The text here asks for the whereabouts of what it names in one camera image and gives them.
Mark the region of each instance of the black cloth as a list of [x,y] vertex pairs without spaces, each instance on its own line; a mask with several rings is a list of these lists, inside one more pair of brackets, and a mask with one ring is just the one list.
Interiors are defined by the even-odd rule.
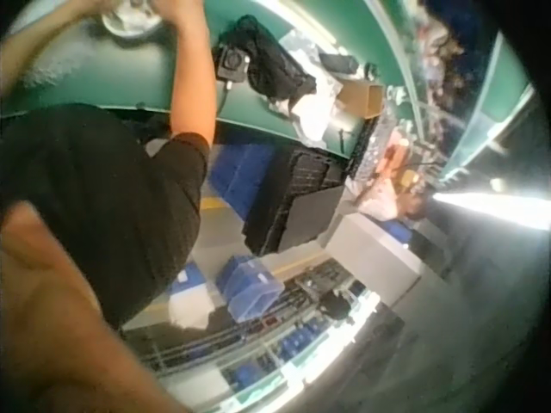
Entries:
[[148,157],[113,114],[40,109],[0,140],[0,222],[28,200],[88,279],[115,328],[185,266],[199,231],[206,140],[190,133]]
[[327,317],[340,321],[345,320],[349,316],[352,306],[340,293],[336,295],[331,290],[319,298],[319,309]]
[[316,92],[316,79],[302,70],[269,30],[252,15],[244,15],[220,36],[220,42],[247,52],[251,58],[248,78],[261,95],[296,103]]

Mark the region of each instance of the short sleeve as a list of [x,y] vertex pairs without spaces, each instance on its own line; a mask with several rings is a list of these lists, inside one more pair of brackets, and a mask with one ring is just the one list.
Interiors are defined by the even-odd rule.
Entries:
[[207,141],[201,135],[184,133],[171,139],[153,157],[161,172],[178,185],[197,211],[207,175],[208,153]]

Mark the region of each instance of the person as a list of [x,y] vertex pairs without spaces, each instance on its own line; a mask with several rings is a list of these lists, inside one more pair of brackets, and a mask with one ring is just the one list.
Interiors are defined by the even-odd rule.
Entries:
[[381,161],[381,165],[384,166],[381,166],[375,178],[366,184],[346,179],[346,210],[363,213],[380,222],[403,218],[420,220],[424,217],[424,196],[412,193],[409,190],[410,186],[400,190],[399,194],[394,189],[391,177],[399,169],[406,154],[401,143],[400,141],[387,148]]
[[361,192],[357,185],[352,187],[351,192],[356,196],[353,205],[358,212],[380,222],[403,218],[418,221],[424,217],[424,197],[407,190],[396,194],[394,185],[385,172]]
[[[3,392],[38,411],[187,411],[114,332],[185,265],[214,139],[203,1],[153,5],[177,37],[171,139],[155,157],[79,104],[27,113],[0,141]],[[2,97],[49,39],[106,6],[67,0],[6,39]]]

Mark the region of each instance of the cardboard box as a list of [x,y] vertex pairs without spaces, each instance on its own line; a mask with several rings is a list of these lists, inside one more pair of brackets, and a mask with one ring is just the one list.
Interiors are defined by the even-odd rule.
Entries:
[[338,79],[343,88],[337,96],[344,110],[349,114],[371,119],[379,116],[383,109],[385,90],[380,84],[367,80]]

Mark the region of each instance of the hand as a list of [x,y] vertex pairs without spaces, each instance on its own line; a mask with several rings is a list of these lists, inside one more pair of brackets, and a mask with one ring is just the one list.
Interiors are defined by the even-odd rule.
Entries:
[[75,18],[105,13],[115,8],[121,0],[67,0],[67,7]]
[[155,11],[177,27],[195,20],[198,12],[204,18],[203,4],[203,0],[152,0]]

